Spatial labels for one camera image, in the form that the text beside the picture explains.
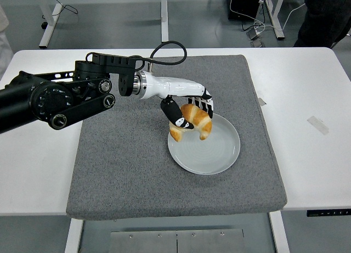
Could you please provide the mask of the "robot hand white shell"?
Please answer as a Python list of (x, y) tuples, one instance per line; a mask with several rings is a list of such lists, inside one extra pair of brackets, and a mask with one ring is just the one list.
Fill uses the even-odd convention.
[(213, 100), (208, 90), (195, 81), (174, 77), (155, 77), (147, 71), (136, 72), (134, 75), (133, 93), (140, 99), (158, 96), (162, 99), (161, 109), (169, 121), (181, 128), (193, 129), (189, 118), (183, 116), (173, 97), (188, 97), (190, 103), (197, 106), (213, 117)]

